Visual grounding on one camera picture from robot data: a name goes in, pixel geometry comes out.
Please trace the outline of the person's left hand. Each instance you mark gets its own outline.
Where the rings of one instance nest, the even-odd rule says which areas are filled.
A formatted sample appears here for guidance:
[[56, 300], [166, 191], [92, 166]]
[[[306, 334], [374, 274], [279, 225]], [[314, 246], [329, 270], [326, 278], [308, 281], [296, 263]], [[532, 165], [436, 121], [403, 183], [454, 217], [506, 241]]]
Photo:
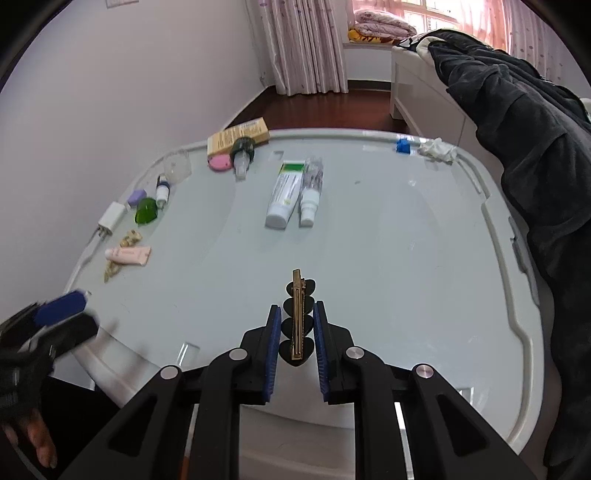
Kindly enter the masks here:
[[56, 448], [38, 409], [29, 410], [18, 420], [2, 424], [1, 428], [13, 447], [18, 448], [21, 440], [25, 439], [35, 450], [37, 460], [42, 467], [49, 469], [56, 467]]

